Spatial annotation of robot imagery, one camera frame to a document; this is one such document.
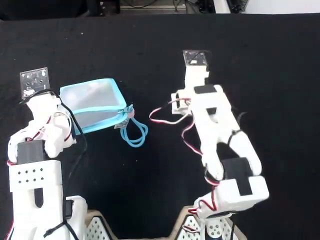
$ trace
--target black cloth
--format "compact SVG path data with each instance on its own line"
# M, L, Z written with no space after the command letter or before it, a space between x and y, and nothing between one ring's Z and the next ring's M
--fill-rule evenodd
M0 0L0 20L76 17L83 0Z
M320 15L159 15L0 23L0 237L13 211L5 164L9 137L31 119L19 73L48 67L60 87L114 78L136 119L141 148L112 128L87 134L88 156L69 195L103 213L118 238L168 236L181 208L209 192L201 158L180 125L148 121L184 87L182 50L208 50L209 82L222 85L260 157L270 197L238 215L249 239L316 239L319 197ZM159 118L175 119L170 108ZM135 128L129 134L138 136ZM195 131L186 135L197 143ZM81 140L60 154L63 176ZM221 153L226 158L229 153Z

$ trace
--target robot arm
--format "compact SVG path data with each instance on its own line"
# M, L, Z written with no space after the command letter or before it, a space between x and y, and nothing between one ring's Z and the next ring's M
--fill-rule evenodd
M8 143L7 163L10 166L14 217L14 231L8 239L75 239L66 224L44 237L47 230L64 220L74 230L76 239L85 239L86 201L80 196L64 196L61 163L55 160L64 148L76 143L74 122L56 95L44 92L28 98L49 87L46 68L20 75L24 75L27 80L21 82L22 99L27 99L26 104L32 112L33 120L27 127L13 134ZM35 189L42 189L42 206L36 206ZM64 214L63 203L67 205L67 214Z
M201 142L202 165L212 192L198 198L190 212L206 220L208 217L229 216L251 208L269 197L265 179L260 176L261 162L248 136L241 131L223 89L205 84L207 61L204 52L183 52L186 73L185 88L171 94L190 99L172 104L173 114L192 114ZM227 144L237 158L221 160L217 144Z

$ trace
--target white plastic part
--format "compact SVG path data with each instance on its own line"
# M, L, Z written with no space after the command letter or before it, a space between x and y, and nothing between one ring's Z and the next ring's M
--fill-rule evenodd
M227 0L213 0L216 14L229 14L230 8Z
M229 240L231 238L232 226L228 224L225 218L209 218L205 220L206 232L213 239L222 238ZM233 240L238 240L238 237L233 233Z
M198 136L201 141L202 165L206 167L211 176L220 181L219 186L214 190L214 203L217 210L213 210L212 194L209 192L205 196L199 197L193 207L198 208L196 213L199 221L203 224L209 216L222 212L243 211L251 208L269 197L269 191L265 179L260 176L262 165L248 136L240 131L240 127L235 119L231 104L220 85L209 86L211 90L204 93L196 93L195 87L205 85L205 77L208 76L207 61L203 59L201 51L184 51L186 65L185 88L178 90L179 98L189 98L190 104L187 106L180 101L172 105L173 114L185 114L186 111L192 113ZM198 62L191 63L196 56ZM171 94L172 100L176 99L176 93ZM228 144L240 158L246 158L251 168L253 176L248 178L252 194L240 195L237 181L235 179L223 180L224 169L217 154L217 144ZM200 200L206 201L208 207Z
M13 199L14 231L12 240L43 240L48 229L63 221L61 163L48 160L9 167L10 191ZM35 189L42 188L43 205L35 204ZM72 217L68 220L80 240L85 236L86 201L80 196L73 200ZM72 240L69 230L62 226L45 240Z
M12 163L17 163L18 144L25 142L26 138L33 138L38 132L34 140L45 140L44 148L50 158L57 157L63 148L76 143L72 135L65 141L70 132L70 117L67 110L62 107L60 109L60 104L61 101L50 93L38 95L29 100L27 105L34 119L27 127L10 137L8 158Z
M60 127L57 127L53 124L47 124L45 126L45 134L45 152L49 158L55 158L64 149L64 132Z
M57 160L39 161L9 167L10 191L62 185L61 164Z
M100 217L93 217L86 228L86 240L110 240L107 230Z
M187 216L182 225L185 225L185 226L191 227L197 231L200 231L200 225L197 222L197 220L195 219L195 217L192 215ZM196 233L187 232L184 229L182 229L182 226L181 226L180 232L179 232L176 240L200 240L200 233L199 232L196 232Z
M252 194L241 196L235 179L222 180L214 190L214 202L217 210L212 211L206 204L200 202L200 208L196 211L198 217L206 219L211 215L223 212L244 211L269 197L269 191L263 176L250 176L249 184ZM212 207L211 192L195 200L193 205L195 208L199 206L200 200L206 201Z

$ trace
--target blue handle loop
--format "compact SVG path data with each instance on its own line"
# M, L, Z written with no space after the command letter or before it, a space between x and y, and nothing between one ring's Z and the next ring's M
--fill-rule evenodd
M130 105L125 111L131 113L134 110L133 105ZM139 148L141 147L146 140L146 136L148 134L148 127L147 125L137 121L134 117L130 118L132 122L140 129L142 136L138 139L131 140L128 137L127 127L120 128L120 134L123 140L125 140L131 147Z

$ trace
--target cable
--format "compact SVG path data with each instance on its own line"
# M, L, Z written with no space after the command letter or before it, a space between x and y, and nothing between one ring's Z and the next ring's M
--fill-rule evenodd
M55 117L55 114L62 114L64 116L67 117L68 119L68 122L69 122L69 130L68 130L68 134L66 135L66 137L64 138L64 141L67 141L68 138L71 136L71 131L72 131L72 121L71 121L71 118L68 114L66 114L65 112L63 111L56 111L55 113L52 114L52 117Z
M197 214L197 210L198 209L201 209L201 206L200 206L200 203L204 203L211 211L213 212L216 212L217 211L217 205L216 205L216 202L215 202L215 189L216 189L217 186L212 186L212 191L211 191L211 202L212 202L212 206L210 206L210 204L203 200L203 199L200 199L198 201L198 207L192 207L192 208L188 208L188 212L191 213L191 214L194 214L194 215L198 215Z
M180 123L182 120L184 120L186 117L189 116L189 113L186 113L185 115L183 115L183 117L179 118L177 121L167 121L167 120L162 120L162 119L154 119L154 118L151 118L151 116L158 112L159 110L165 108L166 106L174 103L174 102L178 102L178 101L181 101L181 100L184 100L184 101L189 101L190 98L177 98L175 100L172 100L172 101L169 101L167 104L165 104L164 106L162 107L158 107L156 109L154 109L150 114L149 114L149 119L150 121L154 122L154 123L157 123L157 124L169 124L169 125L176 125L178 123Z
M243 111L241 112L238 117L236 118L236 122L238 123L239 127L240 127L240 120L242 119L242 117L247 114L248 112L247 111Z
M188 14L187 0L184 0L185 14Z
M230 233L230 240L234 239L234 233L235 233L235 221L232 221L232 227L231 227L231 233Z
M186 226L186 225L182 225L182 229L188 233L191 233L191 234L196 234L196 233L200 233L199 230L196 230L194 229L193 227L190 227L190 226Z
M142 136L138 139L135 139L135 140L129 139L128 133L127 133L127 127L120 128L120 135L121 135L122 139L125 140L131 147L139 148L144 144L144 142L146 140L146 135L148 134L148 127L147 127L147 125L137 121L134 117L132 117L130 119L139 128Z
M193 119L193 120L192 120L192 123L191 123L190 125L188 125L185 129L182 130L181 138L182 138L183 142L185 143L185 145L187 145L187 146L188 146L192 151L194 151L196 154L202 156L203 154L202 154L202 152L201 152L200 150L196 149L193 145L191 145L189 142L187 142L187 141L185 140L185 133L186 133L187 131L189 131L190 129L192 129L192 128L194 127L194 125L195 125L195 120Z
M197 11L195 10L195 8L194 8L193 6L196 6L197 4L194 3L194 2L191 2L191 1L189 1L189 0L186 0L186 3L189 4L189 6L191 7L192 11L196 14Z
M182 2L182 0L180 0L177 4L175 4L176 0L172 0L172 4L174 6L174 11L178 12L178 6L179 4Z
M6 234L4 240L9 240L9 239L11 239L12 233L14 232L14 229L15 229L15 227L14 227L14 221L12 221L11 226L10 226L10 229L9 229L8 233Z
M145 8L145 7L148 7L148 6L152 5L152 4L155 4L158 0L153 0L152 2L150 2L150 3L146 4L146 5L143 5L143 6L134 6L134 5L132 5L131 3L129 3L127 0L123 0L123 1L124 1L128 6L134 8L134 9L143 9L143 8Z
M77 129L79 130L80 132L80 135L82 136L83 138L83 143L84 143L84 146L83 146L83 150L81 152L81 154L78 156L77 160L75 161L75 163L73 164L73 166L71 167L71 170L69 172L69 175L68 175L68 178L66 180L66 183L64 184L64 187L62 188L62 192L63 192L63 201L62 201L62 219L63 219L63 224L66 225L66 227L69 229L69 231L71 232L72 236L74 237L75 240L79 240L77 235L75 234L75 232L73 231L72 227L67 223L66 221L66 196L67 196L67 192L68 192L68 187L69 187L69 183L70 183L70 180L71 180L71 177L74 173L74 171L76 170L77 166L79 165L80 161L83 159L83 156L86 154L87 152L87 148L88 148L88 143L87 143L87 139L86 139L86 136L84 134L84 132L82 131L75 115L73 114L73 112L71 111L71 109L66 106L61 97L53 90L53 89L44 89L44 90L40 90L40 91L37 91L35 92L34 94L26 97L24 100L22 100L19 104L26 104L31 98L35 97L35 96L38 96L38 95L41 95L41 94L44 94L44 93L51 93L51 94L54 94L56 98L58 98L60 101L61 101L61 106L63 106L70 114L74 124L76 125Z

